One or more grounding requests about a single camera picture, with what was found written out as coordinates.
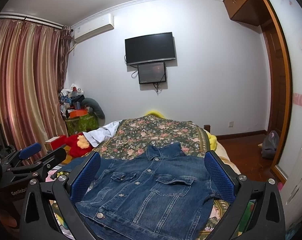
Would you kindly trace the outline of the grey plush cushion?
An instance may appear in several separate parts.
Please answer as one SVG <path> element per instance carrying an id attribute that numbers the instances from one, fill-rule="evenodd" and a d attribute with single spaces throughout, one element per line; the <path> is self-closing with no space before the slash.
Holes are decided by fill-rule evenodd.
<path id="1" fill-rule="evenodd" d="M 89 112 L 94 113 L 99 119 L 105 119 L 105 114 L 96 100 L 92 98 L 84 98 L 80 105 L 82 107 L 89 107 L 92 109 Z"/>

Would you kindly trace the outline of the red plush toy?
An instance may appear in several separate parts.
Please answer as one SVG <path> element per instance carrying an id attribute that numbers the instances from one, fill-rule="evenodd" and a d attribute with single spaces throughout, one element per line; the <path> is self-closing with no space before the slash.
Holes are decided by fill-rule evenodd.
<path id="1" fill-rule="evenodd" d="M 66 137 L 64 140 L 64 144 L 69 146 L 69 155 L 72 158 L 79 158 L 87 153 L 91 152 L 93 147 L 90 142 L 86 139 L 83 133 L 78 133 Z"/>

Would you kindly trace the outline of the blue denim jacket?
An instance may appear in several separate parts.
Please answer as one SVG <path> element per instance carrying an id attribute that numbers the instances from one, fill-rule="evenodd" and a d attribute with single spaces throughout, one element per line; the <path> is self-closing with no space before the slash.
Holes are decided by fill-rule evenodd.
<path id="1" fill-rule="evenodd" d="M 203 158 L 174 142 L 131 160 L 101 159 L 75 206 L 101 239 L 196 239 L 218 198 Z"/>

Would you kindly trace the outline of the wooden wardrobe cabinet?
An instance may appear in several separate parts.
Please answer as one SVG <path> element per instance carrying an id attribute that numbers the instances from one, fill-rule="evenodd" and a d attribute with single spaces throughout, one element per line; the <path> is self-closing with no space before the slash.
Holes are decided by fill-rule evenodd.
<path id="1" fill-rule="evenodd" d="M 263 0 L 223 0 L 233 21 L 259 26 L 270 18 Z"/>

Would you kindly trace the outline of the grey bag on floor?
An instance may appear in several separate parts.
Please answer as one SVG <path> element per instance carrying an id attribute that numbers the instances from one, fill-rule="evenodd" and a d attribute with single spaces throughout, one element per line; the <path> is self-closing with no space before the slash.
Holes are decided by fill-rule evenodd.
<path id="1" fill-rule="evenodd" d="M 261 155 L 264 159 L 274 159 L 280 137 L 276 131 L 271 131 L 262 142 Z"/>

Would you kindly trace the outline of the floral bedspread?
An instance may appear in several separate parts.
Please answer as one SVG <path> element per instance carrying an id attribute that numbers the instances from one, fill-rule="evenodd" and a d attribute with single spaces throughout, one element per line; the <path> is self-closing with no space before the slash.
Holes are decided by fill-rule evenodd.
<path id="1" fill-rule="evenodd" d="M 174 142 L 181 145 L 186 155 L 204 158 L 210 150 L 208 136 L 202 128 L 190 121 L 174 121 L 152 115 L 123 120 L 116 134 L 97 147 L 101 159 L 131 160 L 141 155 L 148 146 L 163 147 Z M 206 226 L 196 239 L 205 239 L 218 224 L 228 208 L 221 197 L 213 201 Z"/>

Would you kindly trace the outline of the yellow blanket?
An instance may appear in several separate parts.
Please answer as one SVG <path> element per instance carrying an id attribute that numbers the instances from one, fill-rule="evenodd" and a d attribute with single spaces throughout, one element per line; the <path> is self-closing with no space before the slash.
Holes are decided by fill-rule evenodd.
<path id="1" fill-rule="evenodd" d="M 152 115 L 152 116 L 155 116 L 157 118 L 162 118 L 162 119 L 165 118 L 163 114 L 161 114 L 159 111 L 156 111 L 156 110 L 150 110 L 146 113 L 146 115 Z"/>

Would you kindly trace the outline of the white drawer cabinet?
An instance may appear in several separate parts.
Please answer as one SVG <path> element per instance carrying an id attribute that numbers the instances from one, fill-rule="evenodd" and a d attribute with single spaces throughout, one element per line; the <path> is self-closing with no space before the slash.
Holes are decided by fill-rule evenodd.
<path id="1" fill-rule="evenodd" d="M 302 220 L 302 145 L 293 171 L 280 191 L 286 230 Z"/>

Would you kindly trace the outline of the green storage box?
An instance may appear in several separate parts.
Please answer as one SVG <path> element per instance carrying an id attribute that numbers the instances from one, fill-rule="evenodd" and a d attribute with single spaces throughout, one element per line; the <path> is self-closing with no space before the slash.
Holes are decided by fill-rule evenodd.
<path id="1" fill-rule="evenodd" d="M 68 135 L 78 134 L 80 132 L 89 132 L 98 129 L 98 119 L 94 114 L 86 114 L 75 118 L 65 120 Z"/>

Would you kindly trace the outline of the striped pink curtain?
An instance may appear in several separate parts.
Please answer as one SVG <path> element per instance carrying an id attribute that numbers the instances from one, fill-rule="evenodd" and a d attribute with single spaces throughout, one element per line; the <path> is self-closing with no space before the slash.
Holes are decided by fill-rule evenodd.
<path id="1" fill-rule="evenodd" d="M 58 95 L 70 43 L 68 26 L 0 19 L 0 124 L 16 148 L 67 134 Z"/>

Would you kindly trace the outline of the orange box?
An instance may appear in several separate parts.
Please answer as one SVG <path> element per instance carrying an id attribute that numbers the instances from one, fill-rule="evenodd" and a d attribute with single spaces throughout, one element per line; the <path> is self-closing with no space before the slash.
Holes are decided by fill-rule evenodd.
<path id="1" fill-rule="evenodd" d="M 88 111 L 86 109 L 78 109 L 78 110 L 71 111 L 69 113 L 69 117 L 76 118 L 76 117 L 84 116 L 87 114 L 88 114 Z"/>

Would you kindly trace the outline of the black wall television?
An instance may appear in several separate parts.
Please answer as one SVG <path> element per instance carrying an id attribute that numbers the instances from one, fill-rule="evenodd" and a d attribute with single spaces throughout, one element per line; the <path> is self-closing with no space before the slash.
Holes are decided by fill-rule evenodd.
<path id="1" fill-rule="evenodd" d="M 176 59 L 172 32 L 125 39 L 127 65 Z"/>

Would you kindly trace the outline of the white air conditioner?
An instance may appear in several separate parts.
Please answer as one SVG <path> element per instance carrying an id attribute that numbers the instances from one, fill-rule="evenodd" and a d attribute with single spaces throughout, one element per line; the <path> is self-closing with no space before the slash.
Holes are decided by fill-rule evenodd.
<path id="1" fill-rule="evenodd" d="M 113 29 L 114 16 L 106 14 L 74 28 L 74 40 L 76 43 L 80 43 Z"/>

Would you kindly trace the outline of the white folded garment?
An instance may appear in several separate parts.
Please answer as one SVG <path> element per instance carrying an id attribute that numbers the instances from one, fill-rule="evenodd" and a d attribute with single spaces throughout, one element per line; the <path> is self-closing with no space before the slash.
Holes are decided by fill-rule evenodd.
<path id="1" fill-rule="evenodd" d="M 98 147 L 104 141 L 112 138 L 122 121 L 114 121 L 90 132 L 83 132 L 84 137 L 93 148 Z"/>

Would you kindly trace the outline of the small black wall monitor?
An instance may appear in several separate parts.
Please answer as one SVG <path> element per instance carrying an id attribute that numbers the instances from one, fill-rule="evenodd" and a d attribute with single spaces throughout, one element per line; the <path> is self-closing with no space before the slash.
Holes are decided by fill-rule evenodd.
<path id="1" fill-rule="evenodd" d="M 166 82 L 164 62 L 139 64 L 137 70 L 140 85 Z"/>

